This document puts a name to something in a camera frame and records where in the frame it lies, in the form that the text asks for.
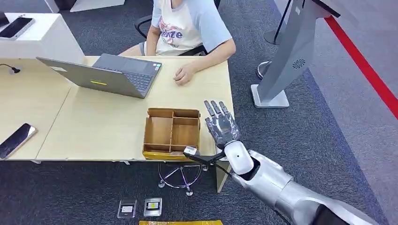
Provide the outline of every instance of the gray sleeve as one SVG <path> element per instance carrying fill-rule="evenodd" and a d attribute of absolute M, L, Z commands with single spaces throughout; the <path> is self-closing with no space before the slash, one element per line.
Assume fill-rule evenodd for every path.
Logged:
<path fill-rule="evenodd" d="M 151 25 L 159 28 L 159 21 L 161 20 L 161 8 L 159 0 L 153 0 L 153 11 Z"/>
<path fill-rule="evenodd" d="M 207 52 L 232 38 L 213 0 L 190 0 L 189 10 Z"/>

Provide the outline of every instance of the white t-shirt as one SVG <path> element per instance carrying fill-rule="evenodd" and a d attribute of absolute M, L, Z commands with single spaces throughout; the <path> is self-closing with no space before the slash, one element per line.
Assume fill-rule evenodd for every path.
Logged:
<path fill-rule="evenodd" d="M 183 0 L 176 8 L 171 0 L 153 2 L 152 26 L 161 30 L 157 55 L 180 55 L 201 44 L 211 52 L 232 38 L 214 0 Z"/>

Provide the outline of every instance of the chair wheel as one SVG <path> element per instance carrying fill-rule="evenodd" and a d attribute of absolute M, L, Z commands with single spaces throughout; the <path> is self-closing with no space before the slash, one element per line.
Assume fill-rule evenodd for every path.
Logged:
<path fill-rule="evenodd" d="M 165 184 L 163 181 L 160 181 L 159 184 L 158 184 L 158 187 L 164 188 L 165 185 L 166 185 L 166 184 Z"/>

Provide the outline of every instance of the wire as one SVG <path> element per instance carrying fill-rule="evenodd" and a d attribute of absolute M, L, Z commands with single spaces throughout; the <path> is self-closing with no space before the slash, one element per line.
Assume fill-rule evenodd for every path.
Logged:
<path fill-rule="evenodd" d="M 7 66 L 7 67 L 10 67 L 10 68 L 13 68 L 12 66 L 4 64 L 4 63 L 0 64 L 0 66 Z"/>
<path fill-rule="evenodd" d="M 20 69 L 17 69 L 17 68 L 15 68 L 15 67 L 12 67 L 12 66 L 10 66 L 10 65 L 7 65 L 7 64 L 4 64 L 4 63 L 2 63 L 2 64 L 0 64 L 0 66 L 7 66 L 7 67 L 10 67 L 12 70 L 13 70 L 13 72 L 14 73 L 19 73 L 21 70 Z"/>
<path fill-rule="evenodd" d="M 222 171 L 224 171 L 224 173 L 228 174 L 230 177 L 232 176 L 228 171 L 226 171 L 222 166 L 218 165 L 217 163 L 214 163 L 215 166 L 217 166 L 218 168 L 220 168 Z"/>
<path fill-rule="evenodd" d="M 280 212 L 278 212 L 277 210 L 275 210 L 275 209 L 272 209 L 280 218 L 282 218 L 283 219 L 283 221 L 286 223 L 286 224 L 288 224 L 288 225 L 290 225 L 290 222 L 280 213 Z"/>
<path fill-rule="evenodd" d="M 214 163 L 215 166 L 217 166 L 218 168 L 220 168 L 222 171 L 224 171 L 224 173 L 228 174 L 230 177 L 232 176 L 228 171 L 226 171 L 223 167 L 221 167 L 220 165 L 218 165 L 217 163 Z M 286 224 L 290 225 L 290 222 L 277 210 L 271 208 Z"/>

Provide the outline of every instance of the desk leg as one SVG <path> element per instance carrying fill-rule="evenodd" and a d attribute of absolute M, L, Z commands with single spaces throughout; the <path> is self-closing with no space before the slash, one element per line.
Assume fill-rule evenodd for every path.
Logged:
<path fill-rule="evenodd" d="M 231 165 L 229 162 L 218 161 L 217 164 L 224 168 L 226 171 L 231 171 Z M 225 181 L 227 180 L 228 175 L 218 167 L 216 167 L 215 169 L 215 174 L 217 179 L 217 193 L 220 193 Z"/>
<path fill-rule="evenodd" d="M 41 161 L 37 161 L 37 160 L 31 160 L 31 162 L 34 162 L 36 164 L 41 164 Z"/>

